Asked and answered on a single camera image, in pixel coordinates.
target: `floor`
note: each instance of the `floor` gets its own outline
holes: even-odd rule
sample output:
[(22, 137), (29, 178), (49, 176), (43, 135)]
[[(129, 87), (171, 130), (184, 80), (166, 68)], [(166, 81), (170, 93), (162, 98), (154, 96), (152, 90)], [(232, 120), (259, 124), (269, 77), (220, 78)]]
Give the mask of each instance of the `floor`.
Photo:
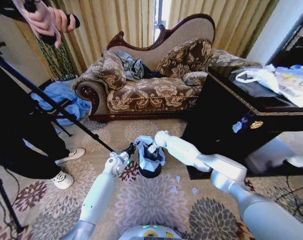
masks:
[[(116, 151), (127, 148), (139, 135), (152, 136), (159, 130), (181, 136), (186, 126), (179, 119), (96, 123), (85, 118), (83, 123)], [(0, 176), (17, 216), (27, 226), (17, 239), (57, 240), (65, 234), (77, 222), (87, 192), (104, 169), (108, 150), (76, 126), (67, 129), (72, 137), (65, 133), (59, 135), (68, 148), (86, 148), (83, 157), (62, 166), (74, 176), (75, 182), (70, 188), (59, 190), (50, 180), (15, 175), (20, 185), (18, 190), (13, 177), (0, 167)], [(303, 154), (303, 132), (285, 133), (280, 137), (293, 151)], [(137, 154), (131, 158), (130, 165), (116, 181), (114, 197), (92, 239), (117, 240), (126, 229), (145, 224), (171, 227), (188, 240), (254, 239), (239, 217), (236, 202), (216, 190), (209, 180), (190, 180), (186, 167), (167, 153), (161, 174), (147, 179), (138, 171), (137, 158)], [(290, 193), (303, 187), (303, 176), (248, 178), (246, 185), (274, 199), (303, 223), (303, 189)], [(177, 193), (171, 191), (173, 187), (177, 187)], [(192, 188), (197, 188), (199, 193), (194, 195)], [(10, 234), (17, 235), (3, 223), (3, 215), (0, 208), (0, 240), (9, 240)]]

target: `gray cloth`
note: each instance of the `gray cloth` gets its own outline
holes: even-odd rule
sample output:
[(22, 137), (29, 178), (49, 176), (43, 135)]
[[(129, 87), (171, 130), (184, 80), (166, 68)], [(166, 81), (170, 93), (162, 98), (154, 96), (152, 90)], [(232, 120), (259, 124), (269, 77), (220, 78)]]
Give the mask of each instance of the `gray cloth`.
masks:
[(144, 78), (144, 67), (141, 59), (135, 62), (130, 54), (122, 50), (116, 51), (116, 55), (121, 59), (126, 79), (137, 81)]

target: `person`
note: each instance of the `person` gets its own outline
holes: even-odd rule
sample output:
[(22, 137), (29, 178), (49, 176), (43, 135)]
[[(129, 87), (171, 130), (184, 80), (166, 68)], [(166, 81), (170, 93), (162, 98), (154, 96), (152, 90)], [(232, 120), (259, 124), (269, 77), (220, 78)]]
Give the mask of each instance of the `person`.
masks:
[[(40, 34), (56, 37), (55, 46), (61, 44), (61, 34), (75, 29), (75, 18), (70, 24), (62, 10), (47, 7), (35, 1), (37, 11), (28, 12), (24, 0), (13, 3), (30, 25), (35, 36)], [(0, 90), (6, 97), (0, 98), (0, 165), (33, 179), (51, 179), (59, 189), (69, 188), (74, 178), (62, 171), (60, 164), (80, 158), (85, 149), (66, 149), (65, 142), (56, 134), (55, 128), (36, 106), (29, 95), (0, 68)], [(24, 140), (42, 150), (41, 154), (28, 146)]]

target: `sofa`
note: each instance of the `sofa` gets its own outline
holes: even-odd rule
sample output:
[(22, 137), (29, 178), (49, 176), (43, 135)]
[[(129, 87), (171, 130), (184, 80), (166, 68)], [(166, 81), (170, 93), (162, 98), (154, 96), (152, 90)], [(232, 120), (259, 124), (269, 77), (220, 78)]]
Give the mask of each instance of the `sofa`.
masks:
[[(138, 48), (118, 33), (102, 57), (73, 83), (76, 94), (91, 101), (89, 118), (96, 121), (168, 118), (183, 116), (197, 101), (206, 81), (208, 67), (260, 66), (212, 48), (215, 23), (206, 14), (194, 14), (172, 29), (160, 27), (158, 39)], [(126, 79), (116, 52), (124, 51), (163, 77)]]

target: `tripod leg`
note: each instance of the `tripod leg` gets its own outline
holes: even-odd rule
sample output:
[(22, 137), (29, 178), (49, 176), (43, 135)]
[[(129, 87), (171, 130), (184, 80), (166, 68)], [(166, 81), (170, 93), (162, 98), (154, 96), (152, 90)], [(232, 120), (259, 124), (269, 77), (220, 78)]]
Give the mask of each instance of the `tripod leg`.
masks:
[(2, 198), (3, 198), (3, 200), (6, 204), (6, 207), (9, 211), (9, 214), (10, 214), (12, 220), (16, 224), (17, 232), (20, 234), (24, 230), (25, 227), (21, 226), (21, 224), (20, 224), (20, 222), (19, 222), (19, 220), (16, 216), (16, 213), (14, 212), (11, 201), (9, 200), (9, 198), (8, 198), (6, 192), (5, 192), (5, 189), (4, 189), (4, 186), (3, 186), (3, 181), (1, 180), (1, 178), (0, 178), (0, 195), (2, 196)]
[(72, 134), (70, 134), (65, 128), (63, 128), (63, 126), (60, 125), (56, 119), (53, 120), (53, 122), (54, 122), (61, 130), (63, 130), (69, 137), (72, 136)]
[(81, 124), (79, 121), (77, 121), (75, 115), (70, 114), (63, 107), (58, 105), (54, 100), (52, 100), (48, 95), (46, 95), (39, 87), (37, 87), (35, 84), (33, 84), (31, 81), (29, 81), (25, 76), (23, 76), (20, 72), (18, 72), (13, 66), (11, 66), (8, 62), (6, 62), (1, 56), (0, 56), (0, 66), (2, 68), (4, 68), (5, 70), (7, 70), (15, 78), (17, 78), (21, 83), (23, 83), (26, 87), (28, 87), (30, 90), (32, 90), (35, 94), (40, 96), (47, 103), (49, 103), (51, 106), (53, 106), (55, 109), (57, 109), (68, 120), (73, 122), (80, 129), (82, 129), (85, 133), (87, 133), (89, 136), (91, 136), (93, 139), (95, 139), (97, 142), (99, 142), (101, 145), (103, 145), (106, 149), (108, 149), (111, 152), (115, 152), (110, 146), (108, 146), (106, 143), (104, 143), (104, 141), (102, 141), (97, 134), (94, 134), (87, 127), (85, 127), (83, 124)]

